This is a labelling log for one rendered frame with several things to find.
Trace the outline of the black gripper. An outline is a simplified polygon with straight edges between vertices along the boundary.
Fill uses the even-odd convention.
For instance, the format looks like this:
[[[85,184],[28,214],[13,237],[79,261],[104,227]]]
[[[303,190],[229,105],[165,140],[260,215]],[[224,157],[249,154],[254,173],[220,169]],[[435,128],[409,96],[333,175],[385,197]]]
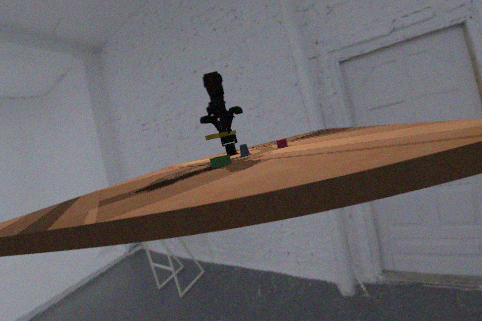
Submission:
[[[216,98],[216,99],[211,100],[211,103],[212,104],[216,103],[216,100],[219,100],[219,101],[222,100],[223,105],[224,105],[223,110],[221,109],[220,112],[217,113],[217,114],[212,114],[213,116],[206,115],[206,116],[200,117],[200,124],[212,123],[216,127],[218,132],[222,133],[221,123],[220,123],[220,120],[217,120],[217,118],[221,118],[221,117],[226,116],[226,117],[224,117],[224,119],[226,121],[227,131],[228,131],[228,134],[229,134],[230,130],[231,130],[232,120],[235,117],[233,114],[235,113],[237,115],[237,114],[243,113],[242,108],[239,107],[239,106],[234,106],[234,107],[229,108],[229,111],[227,111],[226,107],[225,107],[224,99],[223,98]]]

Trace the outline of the yellow bar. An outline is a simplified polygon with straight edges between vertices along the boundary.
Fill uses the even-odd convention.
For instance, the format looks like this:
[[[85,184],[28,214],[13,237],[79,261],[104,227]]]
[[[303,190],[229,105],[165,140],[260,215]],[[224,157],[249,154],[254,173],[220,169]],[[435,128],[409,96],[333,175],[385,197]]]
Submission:
[[[205,136],[205,138],[206,138],[206,140],[210,140],[210,139],[220,138],[220,137],[229,136],[229,135],[233,135],[233,134],[236,134],[236,130],[230,131],[229,134],[228,134],[228,132],[222,132],[222,133],[207,135],[207,136]]]

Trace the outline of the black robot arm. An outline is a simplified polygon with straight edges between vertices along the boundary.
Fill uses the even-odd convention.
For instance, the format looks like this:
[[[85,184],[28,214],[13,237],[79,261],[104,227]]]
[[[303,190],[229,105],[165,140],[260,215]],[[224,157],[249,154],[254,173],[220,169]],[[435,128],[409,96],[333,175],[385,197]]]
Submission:
[[[204,80],[203,86],[204,86],[204,88],[206,88],[206,91],[209,94],[210,101],[213,100],[213,99],[216,99],[216,98],[223,98],[224,99],[222,77],[219,73],[217,74],[217,71],[204,74],[203,80]],[[208,102],[208,104],[209,104],[209,106],[206,107],[208,115],[217,114],[217,113],[220,112],[221,109],[223,110],[223,108],[224,108],[222,100],[220,100],[220,101],[216,100],[216,103],[213,103],[213,104],[211,102]],[[224,116],[224,117],[226,117],[226,116]],[[221,127],[222,127],[222,132],[228,132],[227,126],[226,126],[226,121],[225,121],[224,117],[219,118],[220,123],[221,123]],[[238,153],[238,152],[236,152],[236,148],[235,148],[235,144],[234,144],[234,143],[238,143],[235,134],[220,137],[220,139],[221,139],[222,146],[225,146],[225,148],[226,148],[227,155],[230,154],[230,156],[231,156],[231,155],[235,155],[235,154]],[[230,142],[234,142],[234,143],[230,143]],[[226,143],[230,143],[230,144],[226,144]],[[227,146],[223,145],[223,144],[226,144]]]

